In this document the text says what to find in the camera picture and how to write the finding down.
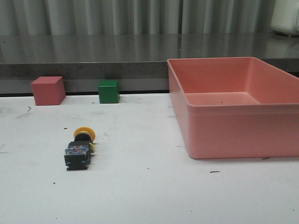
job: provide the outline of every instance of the pink plastic bin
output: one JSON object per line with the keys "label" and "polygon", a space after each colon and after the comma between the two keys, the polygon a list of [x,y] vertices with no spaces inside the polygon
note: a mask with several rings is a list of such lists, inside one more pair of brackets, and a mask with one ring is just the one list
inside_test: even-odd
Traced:
{"label": "pink plastic bin", "polygon": [[170,59],[190,157],[299,156],[299,79],[257,58]]}

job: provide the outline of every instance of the gray countertop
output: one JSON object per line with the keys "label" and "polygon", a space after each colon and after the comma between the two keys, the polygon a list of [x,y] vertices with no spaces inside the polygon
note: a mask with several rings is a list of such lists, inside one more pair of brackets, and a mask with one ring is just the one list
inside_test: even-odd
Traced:
{"label": "gray countertop", "polygon": [[67,92],[167,90],[167,59],[253,56],[299,72],[299,37],[275,33],[0,36],[0,93],[31,92],[39,76],[63,76]]}

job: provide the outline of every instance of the table surface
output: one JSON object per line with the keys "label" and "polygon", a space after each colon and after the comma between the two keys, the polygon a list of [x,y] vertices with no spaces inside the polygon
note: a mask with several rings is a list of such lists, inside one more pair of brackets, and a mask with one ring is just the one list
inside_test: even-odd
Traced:
{"label": "table surface", "polygon": [[[96,151],[88,170],[66,171],[80,126],[95,130]],[[0,127],[0,224],[299,220],[299,157],[191,159],[169,94],[67,96],[59,106],[0,98]]]}

